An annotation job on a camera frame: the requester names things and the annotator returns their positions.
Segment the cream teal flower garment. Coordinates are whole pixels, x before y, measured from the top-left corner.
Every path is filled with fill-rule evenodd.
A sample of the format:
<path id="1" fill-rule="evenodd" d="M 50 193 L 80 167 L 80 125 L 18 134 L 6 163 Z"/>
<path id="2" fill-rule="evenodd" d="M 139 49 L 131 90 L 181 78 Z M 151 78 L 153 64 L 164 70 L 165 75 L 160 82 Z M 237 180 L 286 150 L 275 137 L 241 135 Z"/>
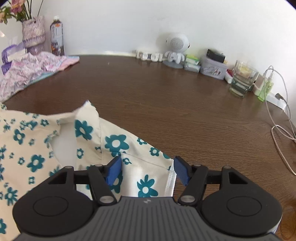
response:
<path id="1" fill-rule="evenodd" d="M 110 186 L 116 198 L 173 195 L 172 158 L 101 118 L 91 102 L 54 115 L 1 105 L 1 240 L 18 236 L 12 210 L 31 189 L 65 166 L 86 170 L 116 156 L 122 159 L 122 170 Z"/>

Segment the white red small tube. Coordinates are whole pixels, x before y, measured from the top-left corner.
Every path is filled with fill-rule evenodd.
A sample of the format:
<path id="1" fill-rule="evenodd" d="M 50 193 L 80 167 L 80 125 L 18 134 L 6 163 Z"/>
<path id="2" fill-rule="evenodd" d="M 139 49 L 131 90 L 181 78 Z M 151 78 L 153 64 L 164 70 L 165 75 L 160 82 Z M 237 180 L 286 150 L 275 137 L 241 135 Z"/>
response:
<path id="1" fill-rule="evenodd" d="M 233 70 L 227 69 L 224 79 L 228 84 L 231 84 L 233 79 Z"/>

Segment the grey printed tin box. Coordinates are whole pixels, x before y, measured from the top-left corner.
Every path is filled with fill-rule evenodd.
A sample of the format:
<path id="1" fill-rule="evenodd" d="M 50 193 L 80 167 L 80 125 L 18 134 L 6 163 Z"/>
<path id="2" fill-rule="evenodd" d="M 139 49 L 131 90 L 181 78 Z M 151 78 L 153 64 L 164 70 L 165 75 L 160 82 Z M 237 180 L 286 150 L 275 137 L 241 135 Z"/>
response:
<path id="1" fill-rule="evenodd" d="M 227 72 L 227 65 L 214 61 L 206 56 L 201 58 L 200 73 L 219 80 L 224 79 Z"/>

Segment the white power adapter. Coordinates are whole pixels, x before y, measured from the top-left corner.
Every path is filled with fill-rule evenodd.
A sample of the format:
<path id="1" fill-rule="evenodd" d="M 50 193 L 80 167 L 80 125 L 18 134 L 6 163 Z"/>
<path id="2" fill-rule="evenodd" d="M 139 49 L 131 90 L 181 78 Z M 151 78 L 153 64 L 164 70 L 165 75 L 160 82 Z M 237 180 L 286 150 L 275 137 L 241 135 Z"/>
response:
<path id="1" fill-rule="evenodd" d="M 283 99 L 276 98 L 275 94 L 273 94 L 273 93 L 269 93 L 266 97 L 266 100 L 269 103 L 277 106 L 278 108 L 281 108 L 282 110 L 285 110 L 285 108 L 287 106 L 286 102 Z"/>

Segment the green white wipe packs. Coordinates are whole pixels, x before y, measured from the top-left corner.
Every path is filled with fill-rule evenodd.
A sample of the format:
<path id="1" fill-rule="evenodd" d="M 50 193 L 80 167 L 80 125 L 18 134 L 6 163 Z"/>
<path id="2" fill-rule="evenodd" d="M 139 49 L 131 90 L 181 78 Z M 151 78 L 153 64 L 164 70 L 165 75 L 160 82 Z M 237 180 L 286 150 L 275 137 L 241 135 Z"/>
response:
<path id="1" fill-rule="evenodd" d="M 184 61 L 185 70 L 199 73 L 200 68 L 201 68 L 200 61 L 196 56 L 189 55 L 189 54 L 185 56 L 185 61 Z"/>

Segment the green spray bottle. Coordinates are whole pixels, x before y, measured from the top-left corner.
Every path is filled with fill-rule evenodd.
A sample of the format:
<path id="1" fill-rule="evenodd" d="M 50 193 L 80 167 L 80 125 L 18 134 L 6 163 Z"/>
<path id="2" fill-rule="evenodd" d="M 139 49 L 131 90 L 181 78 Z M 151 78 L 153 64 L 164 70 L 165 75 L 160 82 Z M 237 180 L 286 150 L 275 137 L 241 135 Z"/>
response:
<path id="1" fill-rule="evenodd" d="M 264 80 L 263 87 L 258 95 L 258 99 L 260 101 L 264 102 L 266 100 L 267 95 L 269 94 L 269 92 L 271 91 L 274 85 L 273 78 L 274 78 L 274 72 L 271 72 L 269 77 Z"/>

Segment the black small device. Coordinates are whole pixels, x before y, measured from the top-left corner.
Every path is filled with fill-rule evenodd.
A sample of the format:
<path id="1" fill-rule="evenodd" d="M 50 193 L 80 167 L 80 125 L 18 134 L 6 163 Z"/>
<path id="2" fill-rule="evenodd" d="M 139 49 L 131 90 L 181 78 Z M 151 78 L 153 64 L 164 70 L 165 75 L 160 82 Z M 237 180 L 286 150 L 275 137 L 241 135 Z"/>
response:
<path id="1" fill-rule="evenodd" d="M 206 56 L 216 62 L 224 63 L 225 55 L 217 50 L 208 49 Z"/>

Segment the white letter ornament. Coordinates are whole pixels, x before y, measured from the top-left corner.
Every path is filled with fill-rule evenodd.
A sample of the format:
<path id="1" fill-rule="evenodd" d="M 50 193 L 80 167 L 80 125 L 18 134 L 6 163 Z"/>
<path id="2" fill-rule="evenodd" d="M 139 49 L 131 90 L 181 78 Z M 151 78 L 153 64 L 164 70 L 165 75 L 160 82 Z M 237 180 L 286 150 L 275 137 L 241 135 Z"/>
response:
<path id="1" fill-rule="evenodd" d="M 136 58 L 141 61 L 162 62 L 164 60 L 164 55 L 161 53 L 148 53 L 137 50 Z"/>

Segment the pink floral garment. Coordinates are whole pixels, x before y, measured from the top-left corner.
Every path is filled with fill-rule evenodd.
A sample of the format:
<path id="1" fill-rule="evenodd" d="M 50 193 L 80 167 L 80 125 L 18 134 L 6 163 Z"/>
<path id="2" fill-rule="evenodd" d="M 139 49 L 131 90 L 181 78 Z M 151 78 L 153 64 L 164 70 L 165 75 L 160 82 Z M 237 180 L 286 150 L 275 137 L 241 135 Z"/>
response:
<path id="1" fill-rule="evenodd" d="M 1 77 L 1 102 L 42 79 L 78 63 L 78 56 L 56 56 L 49 52 L 38 55 L 24 54 L 12 61 L 9 70 Z"/>

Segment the white robot figurine speaker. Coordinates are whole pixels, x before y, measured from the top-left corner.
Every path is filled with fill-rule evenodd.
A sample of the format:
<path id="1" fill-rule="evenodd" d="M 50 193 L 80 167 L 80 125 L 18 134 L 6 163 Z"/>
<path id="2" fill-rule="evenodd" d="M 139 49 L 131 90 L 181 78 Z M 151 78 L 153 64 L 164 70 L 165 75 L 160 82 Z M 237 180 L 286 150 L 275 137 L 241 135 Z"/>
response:
<path id="1" fill-rule="evenodd" d="M 164 54 L 163 63 L 171 68 L 182 69 L 185 61 L 184 52 L 189 49 L 189 39 L 181 33 L 169 34 L 166 39 L 168 51 Z"/>

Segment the lower purple tissue pack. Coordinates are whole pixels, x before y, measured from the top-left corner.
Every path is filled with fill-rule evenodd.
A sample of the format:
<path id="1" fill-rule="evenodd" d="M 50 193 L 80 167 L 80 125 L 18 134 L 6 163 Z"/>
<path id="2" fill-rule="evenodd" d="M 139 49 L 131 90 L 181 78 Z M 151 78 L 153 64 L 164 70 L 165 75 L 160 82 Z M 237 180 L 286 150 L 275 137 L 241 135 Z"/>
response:
<path id="1" fill-rule="evenodd" d="M 10 67 L 11 67 L 11 62 L 3 64 L 1 66 L 1 70 L 2 70 L 3 75 L 5 75 L 7 73 L 7 71 L 10 69 Z"/>

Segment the purple tissue pack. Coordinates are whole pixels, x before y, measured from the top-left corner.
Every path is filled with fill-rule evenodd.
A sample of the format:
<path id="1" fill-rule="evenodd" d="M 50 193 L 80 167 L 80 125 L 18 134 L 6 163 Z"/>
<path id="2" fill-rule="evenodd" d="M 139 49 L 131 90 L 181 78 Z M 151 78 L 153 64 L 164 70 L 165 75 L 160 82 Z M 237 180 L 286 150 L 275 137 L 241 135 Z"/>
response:
<path id="1" fill-rule="evenodd" d="M 23 42 L 20 44 L 13 44 L 4 49 L 1 53 L 2 63 L 10 63 L 14 59 L 26 54 L 26 48 Z"/>
<path id="2" fill-rule="evenodd" d="M 7 73 L 7 71 L 10 69 L 10 67 L 11 67 L 11 62 L 3 64 L 1 66 L 1 70 L 2 70 L 3 75 L 5 75 Z"/>

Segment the upper purple tissue pack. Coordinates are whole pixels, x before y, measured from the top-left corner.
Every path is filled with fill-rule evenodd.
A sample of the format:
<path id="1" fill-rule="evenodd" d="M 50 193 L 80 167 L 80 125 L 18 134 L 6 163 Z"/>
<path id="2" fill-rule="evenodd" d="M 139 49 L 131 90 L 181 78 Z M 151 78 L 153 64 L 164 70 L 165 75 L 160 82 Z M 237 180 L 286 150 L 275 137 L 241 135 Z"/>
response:
<path id="1" fill-rule="evenodd" d="M 2 63 L 10 63 L 14 59 L 26 54 L 26 48 L 23 42 L 20 44 L 13 44 L 4 49 L 1 53 Z"/>

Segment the dark tea bottle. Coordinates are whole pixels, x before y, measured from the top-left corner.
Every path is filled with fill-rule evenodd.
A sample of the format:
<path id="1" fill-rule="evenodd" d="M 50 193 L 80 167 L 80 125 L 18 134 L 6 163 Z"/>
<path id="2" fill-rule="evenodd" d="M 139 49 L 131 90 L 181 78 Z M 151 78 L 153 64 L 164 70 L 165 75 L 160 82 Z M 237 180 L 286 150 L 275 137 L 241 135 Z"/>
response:
<path id="1" fill-rule="evenodd" d="M 60 21 L 59 16 L 53 18 L 53 22 L 50 25 L 50 34 L 52 53 L 56 56 L 63 56 L 65 54 L 63 23 Z"/>

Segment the lilac textured vase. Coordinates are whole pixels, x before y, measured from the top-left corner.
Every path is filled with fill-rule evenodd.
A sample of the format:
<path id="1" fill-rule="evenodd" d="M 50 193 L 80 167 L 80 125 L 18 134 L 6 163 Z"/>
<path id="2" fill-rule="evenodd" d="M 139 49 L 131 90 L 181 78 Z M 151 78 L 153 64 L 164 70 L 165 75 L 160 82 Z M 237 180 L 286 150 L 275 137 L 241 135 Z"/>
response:
<path id="1" fill-rule="evenodd" d="M 44 16 L 33 17 L 30 20 L 22 22 L 23 44 L 27 52 L 32 55 L 38 55 L 44 51 L 44 43 L 46 41 L 44 24 Z"/>

